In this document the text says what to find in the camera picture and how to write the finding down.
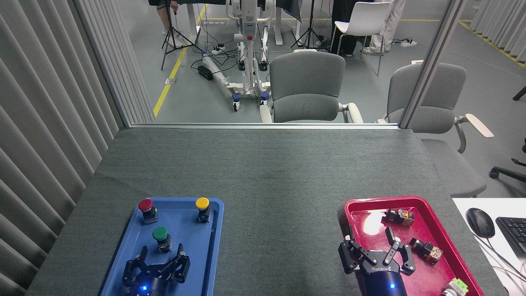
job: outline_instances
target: office chair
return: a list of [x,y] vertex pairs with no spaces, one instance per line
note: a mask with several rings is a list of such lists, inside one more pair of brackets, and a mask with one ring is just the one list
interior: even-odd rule
[[519,91],[519,92],[513,97],[513,100],[514,100],[514,101],[518,101],[518,100],[520,100],[520,99],[524,96],[524,94],[526,94],[526,86],[525,86],[523,89],[521,89],[521,90],[520,90],[520,91]]
[[[387,13],[389,12],[389,2],[356,2],[354,8],[352,9],[351,19],[348,23],[345,22],[334,22],[335,31],[332,34],[332,40],[334,40],[336,35],[336,30],[342,32],[340,40],[338,42],[338,51],[340,52],[341,39],[346,35],[354,36],[367,36],[371,35],[380,35],[382,36],[382,43],[380,47],[380,56],[378,59],[378,70],[376,76],[380,75],[380,63],[382,61],[383,54],[383,35],[381,34],[383,25],[386,21]],[[364,40],[362,49],[365,46],[366,40]]]
[[338,102],[345,60],[317,51],[285,54],[270,62],[271,97],[259,112],[263,123],[326,120],[343,112],[345,122],[363,123],[355,103]]
[[[522,152],[526,153],[526,139],[524,139],[524,145],[522,146]],[[511,159],[511,161],[514,164],[526,166],[526,163],[520,162],[516,159]],[[506,176],[510,176],[516,180],[526,183],[526,175],[524,174],[513,172],[507,169],[503,169],[499,166],[494,166],[490,171],[490,177],[493,179],[497,179],[499,177],[499,174],[504,174]]]
[[[387,121],[400,123],[403,110],[409,103],[412,90],[418,81],[421,66],[422,64],[405,66],[393,74],[389,85],[387,113],[384,116]],[[488,128],[472,114],[455,117],[453,113],[465,80],[464,68],[440,64],[422,105],[416,110],[409,125],[416,133],[442,134],[449,131],[453,125],[457,128],[461,142],[458,150],[454,150],[442,140],[421,139],[440,179],[453,198],[476,197],[486,189],[484,180],[461,155],[466,149],[466,137],[460,124],[470,122],[483,136],[493,137]]]

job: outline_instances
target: caster wheel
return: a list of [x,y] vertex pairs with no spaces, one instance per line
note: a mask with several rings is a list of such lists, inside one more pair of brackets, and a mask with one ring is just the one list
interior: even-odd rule
[[499,177],[499,172],[490,171],[490,178],[497,179]]
[[266,72],[268,70],[268,64],[267,63],[259,64],[259,70],[262,72]]

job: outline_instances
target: white chair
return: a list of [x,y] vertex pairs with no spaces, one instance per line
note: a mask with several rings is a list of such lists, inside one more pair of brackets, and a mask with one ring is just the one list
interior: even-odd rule
[[336,118],[363,123],[354,103],[338,102],[345,60],[338,55],[300,51],[278,56],[270,63],[271,100],[261,105],[263,123]]
[[382,28],[386,21],[387,13],[389,12],[389,2],[356,2],[351,19],[348,23],[345,22],[335,22],[335,31],[332,34],[332,39],[334,40],[336,35],[336,29],[342,32],[340,41],[338,42],[338,51],[340,52],[341,39],[346,35],[354,36],[367,36],[371,35],[380,35],[382,36],[382,46],[380,47],[380,58],[378,59],[378,70],[376,76],[380,75],[380,62],[382,61],[383,54],[383,35],[381,34]]

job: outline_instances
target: keyboard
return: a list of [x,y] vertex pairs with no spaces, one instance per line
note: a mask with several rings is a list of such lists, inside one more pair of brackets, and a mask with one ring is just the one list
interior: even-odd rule
[[495,222],[517,256],[526,256],[526,219],[498,217]]

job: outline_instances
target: gray floor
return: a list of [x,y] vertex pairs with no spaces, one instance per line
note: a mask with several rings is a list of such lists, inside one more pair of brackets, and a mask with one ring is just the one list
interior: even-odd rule
[[[155,8],[145,5],[144,1],[140,0],[121,1],[123,15],[153,108],[164,88],[165,79],[172,72],[182,51],[169,54],[165,68],[161,71],[163,50],[160,46],[164,37],[160,33],[162,25]],[[393,45],[391,52],[382,57],[380,77],[375,75],[378,58],[374,56],[359,58],[359,51],[356,49],[355,56],[346,59],[346,74],[340,101],[355,102],[366,122],[380,118],[386,109],[391,75],[400,67],[409,64],[411,60],[420,60],[426,56],[428,44],[438,26],[436,20],[442,17],[445,4],[445,0],[407,0],[403,20],[400,22],[395,38],[412,37],[418,44],[412,47]],[[330,1],[315,2],[314,16],[320,19],[315,21],[314,29],[320,35],[330,35],[330,21],[323,19],[330,18],[331,5]],[[476,5],[480,5],[480,1],[471,0],[464,10],[462,19],[472,19],[475,13],[473,6]],[[203,4],[194,6],[196,14],[203,8]],[[310,2],[304,1],[303,18],[308,17],[309,9]],[[224,6],[219,5],[208,5],[206,14],[203,15],[203,18],[224,17]],[[290,27],[296,22],[285,13],[283,18],[285,20],[282,21],[281,31],[284,45],[274,45],[273,33],[270,34],[270,60],[292,50],[290,46],[294,38]],[[189,32],[185,5],[180,7],[177,26],[183,34]],[[304,21],[300,31],[303,33],[307,26],[308,21]],[[209,35],[201,31],[197,43],[199,47],[205,47],[208,37],[209,42],[215,43],[214,38],[216,38],[219,42],[226,43],[227,50],[235,48],[236,44],[230,42],[232,34],[236,31],[232,21],[226,27],[208,27],[207,31]],[[196,49],[192,47],[186,50],[176,75],[177,82],[171,86],[156,117],[156,123],[260,122],[256,100],[242,101],[239,112],[234,112],[231,99],[220,93],[219,86],[215,82],[205,80],[196,70],[190,68],[194,61],[200,59],[200,54],[194,51]],[[219,68],[226,69],[235,62],[235,58],[229,58]],[[479,196],[525,197],[525,184],[506,176],[501,180],[493,180],[488,177],[488,172],[497,165],[526,173],[526,168],[510,161],[510,158],[514,157],[526,162],[526,155],[521,151],[526,137],[524,128],[526,98],[517,102],[511,100],[526,84],[526,70],[461,25],[457,26],[442,62],[460,65],[468,72],[467,81],[455,109],[456,113],[476,115],[495,134],[494,138],[485,139],[469,124],[464,125],[468,139],[464,156],[485,177],[488,184],[486,191]],[[230,76],[234,82],[241,81],[237,67],[225,71],[225,76]],[[343,122],[343,119],[337,118],[335,121]],[[459,143],[455,130],[434,137],[445,139],[453,146]]]

